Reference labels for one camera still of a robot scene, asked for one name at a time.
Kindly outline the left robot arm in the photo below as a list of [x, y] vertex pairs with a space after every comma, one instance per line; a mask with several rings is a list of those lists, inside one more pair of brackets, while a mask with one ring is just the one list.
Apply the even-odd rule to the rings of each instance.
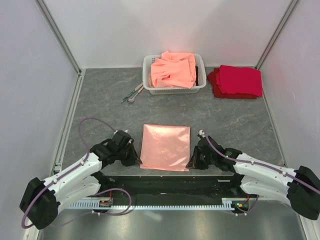
[[30, 180], [19, 204], [24, 213], [21, 226], [42, 230], [71, 204], [89, 196], [106, 196], [110, 185], [101, 170], [115, 161], [125, 167], [141, 163], [133, 138], [123, 130], [92, 146], [81, 159], [61, 172], [43, 180], [38, 177]]

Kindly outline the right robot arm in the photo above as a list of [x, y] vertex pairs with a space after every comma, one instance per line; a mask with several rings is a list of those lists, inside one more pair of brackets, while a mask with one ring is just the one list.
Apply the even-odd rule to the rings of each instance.
[[203, 135], [186, 167], [205, 170], [210, 165], [234, 174], [229, 191], [235, 197], [244, 193], [267, 197], [309, 220], [320, 216], [320, 179], [308, 167], [294, 169], [267, 163], [238, 149], [223, 148], [209, 135]]

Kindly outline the light pink satin napkin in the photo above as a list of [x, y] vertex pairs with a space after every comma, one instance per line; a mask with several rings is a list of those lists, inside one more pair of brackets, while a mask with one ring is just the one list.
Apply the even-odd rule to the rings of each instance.
[[144, 124], [140, 168], [187, 172], [190, 134], [189, 126]]

